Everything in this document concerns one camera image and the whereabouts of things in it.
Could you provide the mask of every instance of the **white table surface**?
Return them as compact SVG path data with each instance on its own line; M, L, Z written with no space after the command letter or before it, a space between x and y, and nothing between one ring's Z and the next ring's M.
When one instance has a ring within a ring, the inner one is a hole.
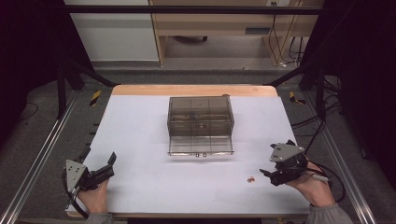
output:
M170 96L112 95L84 164L104 165L114 151L108 209L127 217L278 217L308 214L307 200L275 187L259 169L273 143L295 142L279 97L231 96L233 155L169 156ZM248 183L250 177L255 181Z

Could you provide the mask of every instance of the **hand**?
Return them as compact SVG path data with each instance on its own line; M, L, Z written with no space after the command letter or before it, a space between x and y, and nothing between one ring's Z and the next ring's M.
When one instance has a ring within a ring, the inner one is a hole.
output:
M108 179L102 182L97 189L78 192L78 197L90 214L107 213L107 184Z
M312 162L308 162L307 168L320 171ZM328 182L312 177L314 172L306 171L300 178L290 181L287 185L299 190L303 196L314 206L322 207L335 204L334 197Z

